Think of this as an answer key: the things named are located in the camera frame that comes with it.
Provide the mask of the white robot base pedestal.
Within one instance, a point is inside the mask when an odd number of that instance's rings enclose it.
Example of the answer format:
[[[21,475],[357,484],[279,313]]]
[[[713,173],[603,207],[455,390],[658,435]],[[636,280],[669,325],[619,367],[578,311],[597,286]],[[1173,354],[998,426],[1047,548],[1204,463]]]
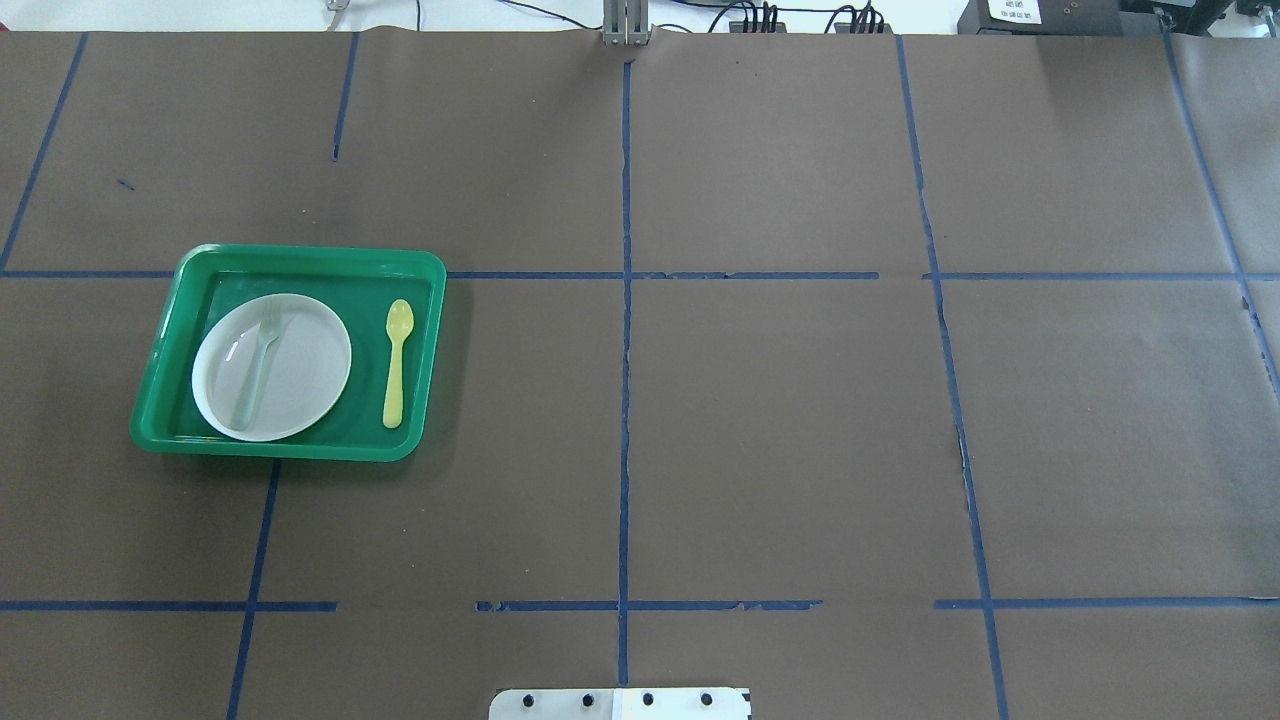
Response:
[[[750,691],[733,687],[507,689],[489,719],[751,719]]]

